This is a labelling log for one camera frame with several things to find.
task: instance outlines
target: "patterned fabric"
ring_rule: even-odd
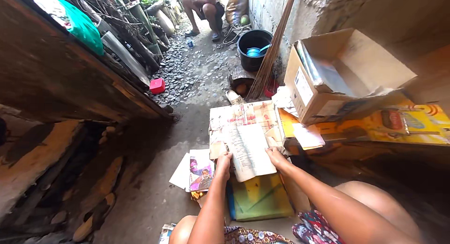
[[[225,226],[226,244],[295,244],[281,235],[269,231],[258,231],[239,226]]]
[[[303,223],[295,224],[292,232],[299,240],[308,244],[345,244],[317,210],[299,213],[298,216]]]

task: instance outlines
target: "wooden wall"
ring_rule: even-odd
[[[0,104],[54,122],[169,118],[27,0],[0,0]]]

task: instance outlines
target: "open cardboard box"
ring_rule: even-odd
[[[331,63],[352,95],[327,84],[315,84],[300,56],[301,42],[311,57]],[[416,77],[387,50],[355,29],[343,29],[297,41],[291,48],[284,83],[298,112],[298,120],[311,125],[341,119],[359,119],[378,103]]]

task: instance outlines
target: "sandal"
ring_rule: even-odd
[[[220,34],[212,33],[212,41],[213,42],[218,42],[220,39],[221,39]]]
[[[196,36],[196,35],[198,35],[200,32],[194,32],[194,31],[189,31],[189,32],[187,32],[187,33],[184,33],[184,37],[186,38],[186,37],[192,37],[192,36]]]
[[[228,90],[225,93],[225,96],[229,100],[231,105],[238,105],[245,103],[244,99],[233,90]]]

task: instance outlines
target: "sack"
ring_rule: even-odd
[[[65,0],[33,0],[56,22],[97,55],[103,56],[100,33],[87,15]]]
[[[239,25],[241,17],[248,11],[248,0],[229,0],[226,5],[225,18],[230,25]]]

